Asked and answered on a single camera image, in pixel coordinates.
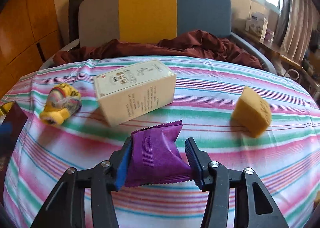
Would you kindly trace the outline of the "yellow knitted sock roll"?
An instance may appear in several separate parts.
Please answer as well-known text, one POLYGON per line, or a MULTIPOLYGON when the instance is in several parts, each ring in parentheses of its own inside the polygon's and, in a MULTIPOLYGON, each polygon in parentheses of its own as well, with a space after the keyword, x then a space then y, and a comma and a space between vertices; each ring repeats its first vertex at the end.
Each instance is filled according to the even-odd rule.
POLYGON ((81 107, 80 92, 67 83, 58 84, 50 90, 40 119, 50 125, 61 125, 81 107))

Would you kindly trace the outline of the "yellow sponge block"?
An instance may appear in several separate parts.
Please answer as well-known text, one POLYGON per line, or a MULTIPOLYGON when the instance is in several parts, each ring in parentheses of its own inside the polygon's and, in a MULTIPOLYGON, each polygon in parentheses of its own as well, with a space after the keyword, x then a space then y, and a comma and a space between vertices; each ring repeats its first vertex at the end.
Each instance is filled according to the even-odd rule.
POLYGON ((258 138, 270 126, 272 115, 268 102, 245 86, 233 110, 232 119, 245 127, 253 138, 258 138))

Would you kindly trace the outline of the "white cardboard box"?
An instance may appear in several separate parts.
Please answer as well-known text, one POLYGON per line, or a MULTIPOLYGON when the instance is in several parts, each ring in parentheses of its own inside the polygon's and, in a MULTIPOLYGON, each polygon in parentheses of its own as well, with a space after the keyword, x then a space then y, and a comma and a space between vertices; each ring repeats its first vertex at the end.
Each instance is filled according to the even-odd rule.
POLYGON ((177 75, 157 59, 94 77, 95 96, 110 127, 172 103, 177 75))

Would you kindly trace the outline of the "gold metal tin box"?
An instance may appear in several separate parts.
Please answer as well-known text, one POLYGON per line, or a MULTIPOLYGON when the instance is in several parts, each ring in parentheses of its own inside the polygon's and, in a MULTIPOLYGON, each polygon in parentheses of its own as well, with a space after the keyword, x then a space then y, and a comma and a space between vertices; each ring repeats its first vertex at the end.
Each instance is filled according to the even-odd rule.
POLYGON ((15 101, 1 105, 1 124, 3 122, 12 124, 11 135, 1 135, 1 204, 7 167, 27 119, 27 115, 15 101))

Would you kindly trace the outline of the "striped pink green bedsheet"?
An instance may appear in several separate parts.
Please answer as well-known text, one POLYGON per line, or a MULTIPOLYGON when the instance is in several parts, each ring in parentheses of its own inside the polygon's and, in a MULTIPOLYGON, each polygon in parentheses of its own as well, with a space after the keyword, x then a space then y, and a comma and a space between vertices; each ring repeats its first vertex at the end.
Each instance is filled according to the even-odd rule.
POLYGON ((262 180, 289 227, 303 227, 319 191, 319 107, 297 82, 250 67, 209 59, 164 56, 177 76, 171 104, 109 127, 94 78, 147 56, 90 59, 23 76, 1 103, 27 116, 5 175, 3 205, 17 227, 30 227, 63 173, 103 164, 133 132, 163 139, 164 156, 148 147, 161 170, 188 161, 185 140, 226 168, 249 167, 262 180))

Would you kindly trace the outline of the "wooden wardrobe panels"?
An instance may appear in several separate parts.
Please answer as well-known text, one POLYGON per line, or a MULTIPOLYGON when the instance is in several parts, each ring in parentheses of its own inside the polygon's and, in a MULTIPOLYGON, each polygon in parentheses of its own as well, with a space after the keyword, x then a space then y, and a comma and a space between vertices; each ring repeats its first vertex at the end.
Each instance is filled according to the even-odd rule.
POLYGON ((61 48, 54 0, 8 0, 1 11, 1 95, 61 48))

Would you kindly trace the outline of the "black rolled mat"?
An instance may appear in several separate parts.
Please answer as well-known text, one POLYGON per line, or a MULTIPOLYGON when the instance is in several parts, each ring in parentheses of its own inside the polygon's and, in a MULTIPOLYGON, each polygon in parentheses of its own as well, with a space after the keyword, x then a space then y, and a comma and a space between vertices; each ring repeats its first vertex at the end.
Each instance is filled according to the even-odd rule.
POLYGON ((79 38, 79 8, 84 0, 68 1, 68 36, 69 42, 79 38))

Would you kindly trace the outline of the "wooden side shelf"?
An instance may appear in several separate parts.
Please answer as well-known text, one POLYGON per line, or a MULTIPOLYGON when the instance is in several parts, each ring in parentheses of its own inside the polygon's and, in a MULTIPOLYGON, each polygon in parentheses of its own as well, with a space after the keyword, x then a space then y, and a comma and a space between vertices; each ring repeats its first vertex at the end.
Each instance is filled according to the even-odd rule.
POLYGON ((264 51, 264 55, 269 60, 271 60, 272 58, 279 59, 282 64, 285 64, 290 69, 296 70, 299 73, 297 82, 299 82, 299 84, 303 84, 303 86, 306 87, 308 93, 315 101, 319 100, 319 83, 314 81, 314 79, 307 73, 307 71, 304 70, 301 64, 289 59, 286 56, 286 53, 277 45, 267 41, 259 40, 258 37, 253 36, 250 33, 238 28, 234 28, 233 32, 236 33, 236 35, 238 35, 239 37, 251 43, 256 49, 262 49, 264 51))

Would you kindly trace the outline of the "grey yellow blue headboard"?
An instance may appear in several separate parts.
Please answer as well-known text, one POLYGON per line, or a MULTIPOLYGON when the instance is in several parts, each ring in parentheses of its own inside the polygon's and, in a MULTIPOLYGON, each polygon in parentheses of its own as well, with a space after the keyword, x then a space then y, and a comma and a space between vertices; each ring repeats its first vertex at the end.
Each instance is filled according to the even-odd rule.
POLYGON ((80 46, 110 40, 158 43, 202 30, 231 35, 231 0, 84 0, 79 8, 80 46))

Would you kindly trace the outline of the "maroon crumpled blanket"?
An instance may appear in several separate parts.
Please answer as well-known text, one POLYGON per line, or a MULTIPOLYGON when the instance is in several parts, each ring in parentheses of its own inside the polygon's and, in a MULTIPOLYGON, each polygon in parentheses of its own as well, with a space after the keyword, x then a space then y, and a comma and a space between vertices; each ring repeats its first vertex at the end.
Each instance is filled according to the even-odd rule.
POLYGON ((261 62, 252 54, 238 47, 226 38, 218 38, 211 33, 194 30, 183 33, 171 40, 159 43, 135 43, 113 39, 99 47, 80 47, 69 52, 57 52, 53 57, 55 66, 84 62, 88 59, 123 58, 141 55, 188 56, 212 59, 254 69, 262 69, 261 62))

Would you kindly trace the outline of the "white product box on shelf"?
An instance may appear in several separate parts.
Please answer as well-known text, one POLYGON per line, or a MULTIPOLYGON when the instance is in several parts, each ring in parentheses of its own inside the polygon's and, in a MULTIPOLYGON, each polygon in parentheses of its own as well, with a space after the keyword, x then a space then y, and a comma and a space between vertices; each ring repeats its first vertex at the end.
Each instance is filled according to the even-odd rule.
POLYGON ((245 31, 264 40, 267 31, 268 19, 263 13, 253 12, 247 19, 245 31))

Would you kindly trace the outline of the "right striped curtain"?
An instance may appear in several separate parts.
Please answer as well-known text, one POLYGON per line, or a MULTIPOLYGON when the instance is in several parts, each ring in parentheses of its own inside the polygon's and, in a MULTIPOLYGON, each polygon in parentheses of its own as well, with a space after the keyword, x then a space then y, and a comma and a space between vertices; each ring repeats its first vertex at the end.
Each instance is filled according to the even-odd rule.
POLYGON ((273 42, 286 57, 300 64, 318 21, 312 0, 280 0, 279 17, 273 42))

